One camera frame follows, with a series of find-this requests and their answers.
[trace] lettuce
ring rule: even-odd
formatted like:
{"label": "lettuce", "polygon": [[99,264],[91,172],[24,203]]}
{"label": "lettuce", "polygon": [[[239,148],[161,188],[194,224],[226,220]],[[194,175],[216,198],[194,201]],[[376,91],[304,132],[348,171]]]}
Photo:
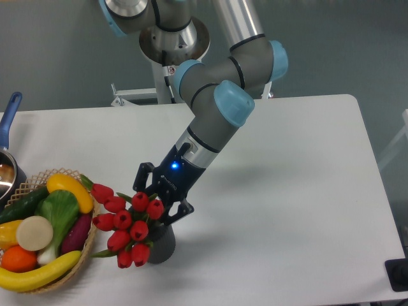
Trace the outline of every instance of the lettuce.
{"label": "lettuce", "polygon": [[52,241],[38,254],[38,263],[46,265],[59,255],[59,248],[74,225],[79,214],[79,204],[73,193],[65,190],[56,190],[40,203],[36,215],[50,221],[54,235]]}

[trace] yellow bell pepper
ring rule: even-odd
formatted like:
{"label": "yellow bell pepper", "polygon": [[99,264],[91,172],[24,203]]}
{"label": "yellow bell pepper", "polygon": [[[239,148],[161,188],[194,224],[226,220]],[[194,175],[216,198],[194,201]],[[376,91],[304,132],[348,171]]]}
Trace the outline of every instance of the yellow bell pepper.
{"label": "yellow bell pepper", "polygon": [[86,188],[75,178],[63,173],[51,175],[47,180],[49,193],[55,190],[67,190],[74,194],[79,204],[81,214],[88,214],[94,208],[94,202]]}
{"label": "yellow bell pepper", "polygon": [[71,270],[79,262],[80,257],[80,251],[72,251],[41,268],[23,273],[10,272],[0,268],[0,287],[16,292],[40,288]]}
{"label": "yellow bell pepper", "polygon": [[15,234],[21,222],[16,220],[0,224],[0,249],[7,250],[18,244]]}

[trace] blue led light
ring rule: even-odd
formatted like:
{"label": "blue led light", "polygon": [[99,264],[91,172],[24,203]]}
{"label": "blue led light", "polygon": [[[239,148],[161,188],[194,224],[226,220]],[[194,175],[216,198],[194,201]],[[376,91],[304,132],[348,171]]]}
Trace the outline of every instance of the blue led light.
{"label": "blue led light", "polygon": [[178,169],[179,166],[180,165],[177,162],[174,162],[174,163],[171,164],[171,168],[174,169],[174,170]]}

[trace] yellow pepper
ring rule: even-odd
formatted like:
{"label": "yellow pepper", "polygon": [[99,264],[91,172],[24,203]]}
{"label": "yellow pepper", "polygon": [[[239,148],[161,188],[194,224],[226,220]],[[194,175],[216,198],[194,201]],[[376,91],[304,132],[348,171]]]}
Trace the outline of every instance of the yellow pepper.
{"label": "yellow pepper", "polygon": [[49,193],[55,190],[67,190],[74,194],[79,204],[81,214],[88,214],[94,208],[94,202],[85,187],[75,178],[63,173],[51,175],[47,180]]}
{"label": "yellow pepper", "polygon": [[15,233],[22,220],[16,220],[0,224],[0,249],[7,250],[17,245]]}

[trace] tulip bouquet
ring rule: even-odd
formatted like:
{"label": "tulip bouquet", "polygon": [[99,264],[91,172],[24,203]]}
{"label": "tulip bouquet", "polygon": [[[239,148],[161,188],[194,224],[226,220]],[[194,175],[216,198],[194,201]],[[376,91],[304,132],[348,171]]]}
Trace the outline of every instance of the tulip bouquet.
{"label": "tulip bouquet", "polygon": [[113,231],[107,241],[107,249],[94,253],[93,258],[117,256],[119,268],[143,266],[150,256],[150,249],[154,242],[149,234],[163,224],[159,221],[164,213],[161,200],[153,194],[148,197],[138,192],[133,197],[116,193],[112,188],[101,184],[94,184],[82,175],[82,182],[90,190],[95,200],[102,204],[108,213],[99,214],[92,222],[101,231]]}

